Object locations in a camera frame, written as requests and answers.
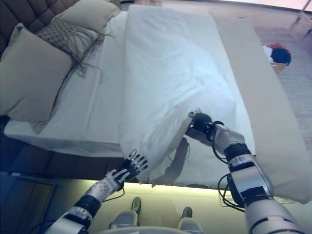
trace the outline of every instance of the tufted headboard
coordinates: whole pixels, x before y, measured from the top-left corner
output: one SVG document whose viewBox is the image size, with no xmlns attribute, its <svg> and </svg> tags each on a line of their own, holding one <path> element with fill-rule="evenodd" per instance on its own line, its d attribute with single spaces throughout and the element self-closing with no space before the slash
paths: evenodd
<svg viewBox="0 0 312 234">
<path fill-rule="evenodd" d="M 15 25 L 22 22 L 31 32 L 47 26 L 51 19 L 79 0 L 0 0 L 0 56 Z"/>
</svg>

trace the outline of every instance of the carpet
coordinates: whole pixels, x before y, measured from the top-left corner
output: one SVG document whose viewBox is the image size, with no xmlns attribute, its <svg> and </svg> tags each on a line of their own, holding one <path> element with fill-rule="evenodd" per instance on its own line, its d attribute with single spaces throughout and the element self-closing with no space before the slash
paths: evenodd
<svg viewBox="0 0 312 234">
<path fill-rule="evenodd" d="M 278 75 L 306 143 L 312 162 L 312 58 L 286 28 L 254 27 L 264 45 L 279 42 L 290 50 L 292 61 Z"/>
</svg>

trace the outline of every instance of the laundry basket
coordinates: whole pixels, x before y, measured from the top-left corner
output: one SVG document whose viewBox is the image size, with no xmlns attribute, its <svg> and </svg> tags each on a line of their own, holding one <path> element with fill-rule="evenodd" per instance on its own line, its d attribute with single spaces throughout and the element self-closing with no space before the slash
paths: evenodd
<svg viewBox="0 0 312 234">
<path fill-rule="evenodd" d="M 275 73 L 278 75 L 286 67 L 287 63 L 271 62 L 271 66 L 274 69 Z"/>
</svg>

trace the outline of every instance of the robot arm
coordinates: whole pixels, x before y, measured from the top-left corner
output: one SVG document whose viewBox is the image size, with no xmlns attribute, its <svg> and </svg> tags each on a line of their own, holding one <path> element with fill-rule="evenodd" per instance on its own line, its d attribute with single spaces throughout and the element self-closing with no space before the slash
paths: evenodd
<svg viewBox="0 0 312 234">
<path fill-rule="evenodd" d="M 301 233 L 289 211 L 273 199 L 273 186 L 261 169 L 256 157 L 245 144 L 244 136 L 231 131 L 223 123 L 212 122 L 208 115 L 190 113 L 191 128 L 212 141 L 218 152 L 225 155 L 230 170 L 227 181 L 234 201 L 245 208 L 250 234 Z"/>
<path fill-rule="evenodd" d="M 105 199 L 123 188 L 123 182 L 132 179 L 145 170 L 147 160 L 136 155 L 133 150 L 122 167 L 108 172 L 104 179 L 95 182 L 76 204 L 61 216 L 48 230 L 47 234 L 86 234 L 92 219 Z"/>
</svg>

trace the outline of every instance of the white bed sheet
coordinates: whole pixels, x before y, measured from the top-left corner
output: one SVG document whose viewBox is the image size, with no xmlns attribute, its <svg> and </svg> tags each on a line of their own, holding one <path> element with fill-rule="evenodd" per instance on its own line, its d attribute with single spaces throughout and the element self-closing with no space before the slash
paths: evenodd
<svg viewBox="0 0 312 234">
<path fill-rule="evenodd" d="M 11 120 L 4 133 L 11 138 L 60 153 L 79 156 L 122 157 L 118 143 L 124 27 L 127 13 L 112 18 L 102 45 L 85 62 L 85 78 L 72 74 L 57 111 L 40 134 L 28 122 Z"/>
<path fill-rule="evenodd" d="M 194 43 L 210 53 L 222 70 L 236 99 L 236 127 L 233 130 L 245 137 L 250 151 L 255 154 L 254 137 L 248 113 L 213 17 L 187 13 L 183 13 L 183 16 L 189 25 Z M 175 155 L 177 151 L 172 152 L 151 172 L 150 182 L 179 186 L 201 184 L 216 188 L 219 179 L 228 173 L 228 168 L 214 156 L 211 147 L 207 147 L 188 136 L 185 138 L 187 142 L 184 141 L 178 154 Z"/>
</svg>

